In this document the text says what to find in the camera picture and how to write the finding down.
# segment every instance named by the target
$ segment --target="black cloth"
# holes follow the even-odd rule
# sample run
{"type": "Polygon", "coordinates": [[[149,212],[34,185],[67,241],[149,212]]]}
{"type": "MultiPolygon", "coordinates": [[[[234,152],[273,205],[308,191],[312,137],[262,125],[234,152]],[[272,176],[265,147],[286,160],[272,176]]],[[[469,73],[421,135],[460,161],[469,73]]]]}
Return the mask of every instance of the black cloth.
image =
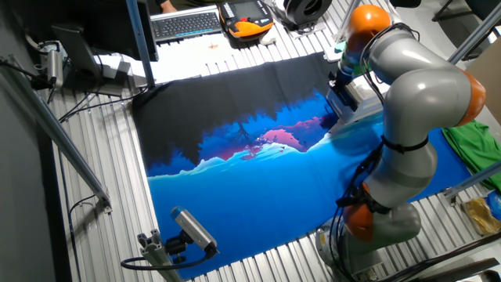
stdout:
{"type": "Polygon", "coordinates": [[[202,78],[173,81],[133,101],[133,117],[146,169],[169,164],[176,150],[197,163],[203,137],[222,125],[259,114],[276,118],[315,92],[326,95],[328,73],[336,71],[323,53],[202,78]]]}

